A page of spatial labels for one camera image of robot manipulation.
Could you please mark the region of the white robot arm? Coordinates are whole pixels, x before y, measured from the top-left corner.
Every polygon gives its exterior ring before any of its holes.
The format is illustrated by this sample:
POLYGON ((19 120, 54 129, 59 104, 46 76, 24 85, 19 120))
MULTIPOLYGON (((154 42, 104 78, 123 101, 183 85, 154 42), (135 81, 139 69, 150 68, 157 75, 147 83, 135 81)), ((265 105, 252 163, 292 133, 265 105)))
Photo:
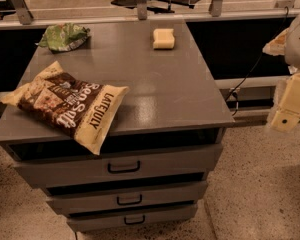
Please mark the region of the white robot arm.
POLYGON ((281 80, 275 89, 274 106, 267 118, 269 128, 290 132, 300 121, 300 14, 290 26, 267 43, 262 52, 283 55, 292 75, 281 80))

